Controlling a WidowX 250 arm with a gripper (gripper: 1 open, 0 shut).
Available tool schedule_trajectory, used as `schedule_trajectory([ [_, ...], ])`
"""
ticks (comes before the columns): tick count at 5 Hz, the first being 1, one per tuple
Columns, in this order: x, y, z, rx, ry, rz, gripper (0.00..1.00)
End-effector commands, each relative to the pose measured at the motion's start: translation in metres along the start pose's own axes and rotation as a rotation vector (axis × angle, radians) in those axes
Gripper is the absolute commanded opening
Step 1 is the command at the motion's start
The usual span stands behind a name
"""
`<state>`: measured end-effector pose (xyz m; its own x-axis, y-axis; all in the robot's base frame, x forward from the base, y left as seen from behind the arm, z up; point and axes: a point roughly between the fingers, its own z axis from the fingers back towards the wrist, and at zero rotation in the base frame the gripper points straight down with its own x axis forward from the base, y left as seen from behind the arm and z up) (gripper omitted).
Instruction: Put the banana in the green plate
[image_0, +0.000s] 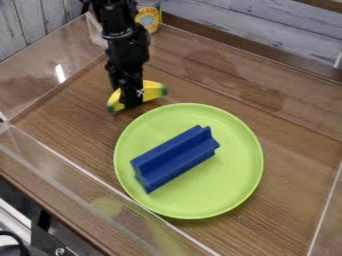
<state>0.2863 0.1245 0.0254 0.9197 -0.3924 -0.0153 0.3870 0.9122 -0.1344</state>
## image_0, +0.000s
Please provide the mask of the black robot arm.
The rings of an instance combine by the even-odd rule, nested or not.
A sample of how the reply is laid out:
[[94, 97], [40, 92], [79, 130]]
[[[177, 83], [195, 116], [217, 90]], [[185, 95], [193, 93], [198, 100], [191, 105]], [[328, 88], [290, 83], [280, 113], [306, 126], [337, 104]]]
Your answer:
[[91, 3], [102, 24], [102, 38], [107, 41], [106, 70], [114, 89], [107, 110], [117, 112], [143, 103], [143, 65], [150, 60], [150, 35], [135, 21], [135, 0], [91, 0]]

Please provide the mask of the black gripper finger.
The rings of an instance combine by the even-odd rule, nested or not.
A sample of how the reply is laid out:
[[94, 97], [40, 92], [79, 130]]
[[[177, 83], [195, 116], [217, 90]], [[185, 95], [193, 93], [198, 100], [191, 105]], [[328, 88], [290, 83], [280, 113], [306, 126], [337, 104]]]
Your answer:
[[121, 102], [125, 104], [125, 107], [131, 109], [139, 106], [143, 103], [143, 84], [125, 82], [121, 89]]
[[117, 66], [113, 66], [113, 65], [107, 65], [106, 70], [109, 73], [113, 89], [118, 90], [126, 82], [123, 71]]

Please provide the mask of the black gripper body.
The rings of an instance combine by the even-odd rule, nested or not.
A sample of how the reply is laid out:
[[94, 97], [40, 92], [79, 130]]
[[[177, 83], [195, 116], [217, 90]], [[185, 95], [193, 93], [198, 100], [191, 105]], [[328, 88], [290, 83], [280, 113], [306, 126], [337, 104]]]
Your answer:
[[143, 64], [150, 60], [150, 34], [142, 25], [137, 25], [130, 35], [105, 34], [109, 47], [107, 65], [117, 66], [125, 79], [142, 78]]

